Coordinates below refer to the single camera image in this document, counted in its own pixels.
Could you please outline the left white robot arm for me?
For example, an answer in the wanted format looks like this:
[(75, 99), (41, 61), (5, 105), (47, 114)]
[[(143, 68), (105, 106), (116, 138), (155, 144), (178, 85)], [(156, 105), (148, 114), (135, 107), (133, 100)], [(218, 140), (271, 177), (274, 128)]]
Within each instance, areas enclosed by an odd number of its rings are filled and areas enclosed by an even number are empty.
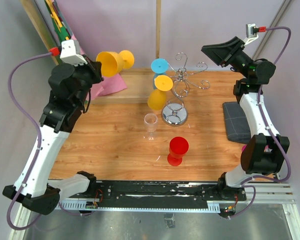
[(57, 183), (49, 183), (48, 178), (76, 121), (88, 111), (85, 100), (93, 84), (103, 81), (101, 66), (98, 61), (77, 66), (62, 63), (52, 69), (49, 101), (34, 124), (37, 142), (17, 181), (4, 187), (5, 197), (30, 211), (48, 215), (65, 198), (76, 194), (91, 198), (97, 193), (97, 179), (92, 173), (79, 171)]

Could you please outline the yellow wine glass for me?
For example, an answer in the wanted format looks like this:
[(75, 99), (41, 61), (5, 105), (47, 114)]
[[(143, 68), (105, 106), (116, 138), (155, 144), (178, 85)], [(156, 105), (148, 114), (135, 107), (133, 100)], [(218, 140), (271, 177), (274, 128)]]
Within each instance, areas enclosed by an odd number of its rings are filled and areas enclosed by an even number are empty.
[(167, 75), (158, 75), (154, 79), (154, 89), (148, 97), (147, 105), (154, 111), (161, 110), (167, 102), (167, 92), (174, 85), (173, 80)]
[(129, 50), (102, 51), (95, 60), (101, 63), (101, 74), (107, 78), (119, 74), (122, 70), (130, 69), (135, 63), (135, 57)]

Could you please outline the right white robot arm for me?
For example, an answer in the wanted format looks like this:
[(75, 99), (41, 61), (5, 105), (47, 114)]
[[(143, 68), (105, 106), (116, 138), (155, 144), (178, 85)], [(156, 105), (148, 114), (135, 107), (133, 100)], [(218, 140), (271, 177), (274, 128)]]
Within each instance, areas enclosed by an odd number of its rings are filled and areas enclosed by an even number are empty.
[(217, 181), (216, 193), (229, 200), (244, 190), (252, 179), (269, 179), (287, 163), (290, 140), (281, 136), (272, 124), (261, 90), (274, 75), (276, 66), (267, 59), (253, 60), (245, 52), (245, 42), (234, 37), (225, 43), (204, 45), (201, 51), (216, 65), (232, 66), (243, 78), (237, 80), (233, 95), (245, 113), (251, 139), (240, 156), (240, 164), (223, 173)]

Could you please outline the blue plastic wine glass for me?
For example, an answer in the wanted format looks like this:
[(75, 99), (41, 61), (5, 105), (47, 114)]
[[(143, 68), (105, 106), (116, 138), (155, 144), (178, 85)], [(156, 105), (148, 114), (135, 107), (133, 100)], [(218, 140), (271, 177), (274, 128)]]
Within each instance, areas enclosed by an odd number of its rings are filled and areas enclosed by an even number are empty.
[(166, 75), (166, 71), (169, 69), (169, 63), (164, 58), (157, 58), (151, 63), (150, 68), (154, 72), (152, 86), (155, 90), (157, 88), (155, 85), (156, 77), (160, 75)]

